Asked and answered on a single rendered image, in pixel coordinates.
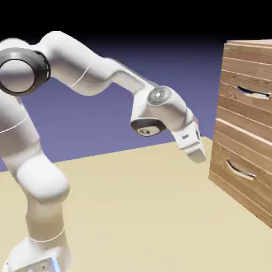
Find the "light wood cabinet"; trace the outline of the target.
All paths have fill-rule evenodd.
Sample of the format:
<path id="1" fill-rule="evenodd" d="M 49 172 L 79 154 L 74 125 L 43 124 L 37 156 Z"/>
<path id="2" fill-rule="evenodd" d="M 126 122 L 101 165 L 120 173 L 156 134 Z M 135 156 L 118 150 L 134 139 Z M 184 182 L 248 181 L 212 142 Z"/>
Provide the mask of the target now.
<path id="1" fill-rule="evenodd" d="M 223 57 L 272 64 L 272 39 L 229 40 L 224 45 Z M 242 116 L 217 105 L 215 129 L 217 121 L 221 121 L 228 126 L 233 127 L 235 131 L 240 131 L 245 135 L 244 138 L 239 136 L 237 142 L 272 160 L 272 142 L 242 128 L 240 124 L 242 123 L 243 119 L 244 118 Z M 228 195 L 230 195 L 234 200 L 244 206 L 248 211 L 254 214 L 258 219 L 272 228 L 271 214 L 254 204 L 249 198 L 240 193 L 233 186 L 229 185 L 218 175 L 214 174 L 210 169 L 209 179 Z"/>

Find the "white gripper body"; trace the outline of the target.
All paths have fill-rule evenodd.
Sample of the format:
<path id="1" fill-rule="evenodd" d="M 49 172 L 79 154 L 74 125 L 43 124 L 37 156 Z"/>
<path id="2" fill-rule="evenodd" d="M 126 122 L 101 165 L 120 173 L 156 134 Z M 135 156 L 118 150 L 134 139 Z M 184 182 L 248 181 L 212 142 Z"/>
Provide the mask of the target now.
<path id="1" fill-rule="evenodd" d="M 178 148 L 183 150 L 194 163 L 203 163 L 207 156 L 201 140 L 198 124 L 193 121 L 182 130 L 174 133 Z"/>

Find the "wooden drawer front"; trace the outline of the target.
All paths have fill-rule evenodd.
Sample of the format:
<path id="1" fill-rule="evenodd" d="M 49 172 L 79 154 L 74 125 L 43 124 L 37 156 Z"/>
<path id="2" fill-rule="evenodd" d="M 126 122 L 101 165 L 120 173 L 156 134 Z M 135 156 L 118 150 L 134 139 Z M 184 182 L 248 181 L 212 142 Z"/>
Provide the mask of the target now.
<path id="1" fill-rule="evenodd" d="M 237 142 L 239 136 L 245 137 L 233 127 L 216 122 L 210 170 L 272 215 L 272 160 Z M 251 181 L 235 175 L 226 165 L 227 159 L 256 178 Z"/>
<path id="2" fill-rule="evenodd" d="M 271 98 L 248 97 L 238 86 L 270 92 Z M 272 64 L 223 57 L 217 105 L 242 116 L 242 128 L 272 142 Z"/>

